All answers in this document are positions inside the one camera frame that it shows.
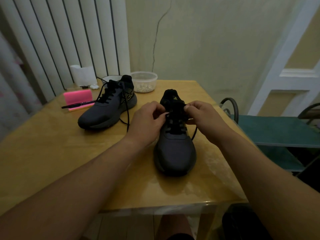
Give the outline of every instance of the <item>yellow dotted pattern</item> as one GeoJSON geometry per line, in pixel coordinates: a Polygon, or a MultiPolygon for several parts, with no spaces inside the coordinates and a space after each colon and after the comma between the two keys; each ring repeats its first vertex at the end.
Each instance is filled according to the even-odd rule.
{"type": "Polygon", "coordinates": [[[134,95],[134,90],[132,88],[126,88],[125,90],[122,91],[122,98],[121,98],[121,103],[122,104],[125,102],[125,98],[123,97],[123,94],[125,94],[125,98],[128,101],[134,95]]]}

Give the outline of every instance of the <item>person's left arm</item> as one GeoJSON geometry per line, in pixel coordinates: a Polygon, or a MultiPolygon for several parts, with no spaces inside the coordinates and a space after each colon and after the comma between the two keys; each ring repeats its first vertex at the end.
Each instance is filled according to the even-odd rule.
{"type": "Polygon", "coordinates": [[[3,214],[0,239],[79,239],[135,156],[157,138],[164,112],[155,101],[143,105],[122,140],[3,214]]]}

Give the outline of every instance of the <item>vertical blinds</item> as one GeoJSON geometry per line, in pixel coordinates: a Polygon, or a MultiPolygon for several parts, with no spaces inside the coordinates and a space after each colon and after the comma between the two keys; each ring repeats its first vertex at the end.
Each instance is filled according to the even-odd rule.
{"type": "Polygon", "coordinates": [[[73,84],[70,65],[97,77],[130,73],[125,0],[0,0],[47,101],[73,84]]]}

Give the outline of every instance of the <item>black shorts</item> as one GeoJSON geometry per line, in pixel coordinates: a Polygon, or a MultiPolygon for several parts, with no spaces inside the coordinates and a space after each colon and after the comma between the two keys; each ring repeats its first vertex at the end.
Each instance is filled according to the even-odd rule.
{"type": "Polygon", "coordinates": [[[192,236],[186,233],[177,233],[172,235],[167,240],[195,240],[192,236]]]}

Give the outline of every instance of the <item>floor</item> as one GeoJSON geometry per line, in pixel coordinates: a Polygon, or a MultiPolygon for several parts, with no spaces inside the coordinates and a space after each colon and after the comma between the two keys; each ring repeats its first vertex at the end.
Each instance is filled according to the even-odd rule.
{"type": "MultiPolygon", "coordinates": [[[[80,240],[154,240],[161,217],[161,215],[114,217],[98,214],[80,240]]],[[[193,237],[196,239],[200,215],[190,215],[187,218],[193,237]]]]}

